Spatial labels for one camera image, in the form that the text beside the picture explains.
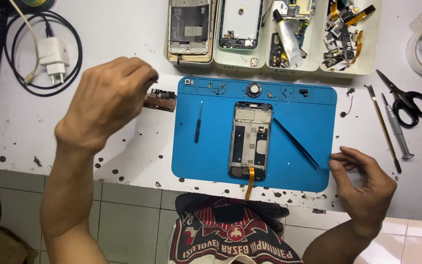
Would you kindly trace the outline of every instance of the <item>person's left hand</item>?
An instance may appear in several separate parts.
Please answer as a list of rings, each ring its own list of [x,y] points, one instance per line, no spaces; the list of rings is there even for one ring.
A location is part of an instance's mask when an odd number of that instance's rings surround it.
[[[139,58],[120,57],[87,69],[55,128],[58,144],[99,152],[107,139],[141,112],[157,72]]]

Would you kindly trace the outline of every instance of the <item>forearm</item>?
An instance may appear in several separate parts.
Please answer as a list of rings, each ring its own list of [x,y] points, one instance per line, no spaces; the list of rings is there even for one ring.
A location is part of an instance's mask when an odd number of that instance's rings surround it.
[[[353,220],[326,231],[307,247],[302,260],[306,264],[350,264],[378,235],[379,226],[363,227]]]
[[[92,151],[58,143],[42,199],[40,224],[46,240],[77,225],[88,230],[93,201]]]

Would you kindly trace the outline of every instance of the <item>glue tube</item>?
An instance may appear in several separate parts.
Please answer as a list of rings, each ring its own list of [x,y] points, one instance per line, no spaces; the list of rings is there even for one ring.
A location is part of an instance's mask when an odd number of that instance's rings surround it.
[[[303,64],[301,49],[287,21],[281,16],[278,9],[273,11],[276,20],[276,29],[278,30],[279,39],[283,43],[284,51],[287,54],[289,67],[295,69]]]

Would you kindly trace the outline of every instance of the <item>person's right hand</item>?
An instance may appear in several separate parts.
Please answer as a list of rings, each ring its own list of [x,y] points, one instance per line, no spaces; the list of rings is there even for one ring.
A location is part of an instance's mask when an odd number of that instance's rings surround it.
[[[354,231],[363,237],[375,237],[385,219],[397,183],[377,161],[349,147],[340,147],[328,162],[337,185],[341,205],[351,217]],[[346,171],[361,167],[366,172],[362,187],[353,187]]]
[[[87,69],[69,109],[55,128],[58,143],[94,153],[137,117],[157,72],[139,58],[120,57]]]

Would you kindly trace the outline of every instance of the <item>precision screwdriver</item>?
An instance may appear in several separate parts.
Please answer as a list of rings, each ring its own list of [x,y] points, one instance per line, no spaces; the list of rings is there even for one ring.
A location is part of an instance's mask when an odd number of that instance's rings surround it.
[[[201,124],[201,109],[203,108],[203,101],[200,105],[200,115],[198,116],[198,121],[196,122],[196,132],[195,132],[195,143],[198,143],[198,135],[200,134],[200,124]]]
[[[403,151],[402,159],[413,158],[414,154],[411,154],[408,151],[407,142],[405,141],[405,137],[403,137],[403,131],[401,130],[400,123],[398,122],[398,119],[395,116],[395,113],[391,109],[390,105],[388,104],[387,99],[385,99],[384,93],[382,93],[382,98],[384,98],[385,110],[387,111],[387,116],[388,120],[390,121],[391,128],[393,129],[393,132],[397,137],[398,143],[400,144],[401,150]]]

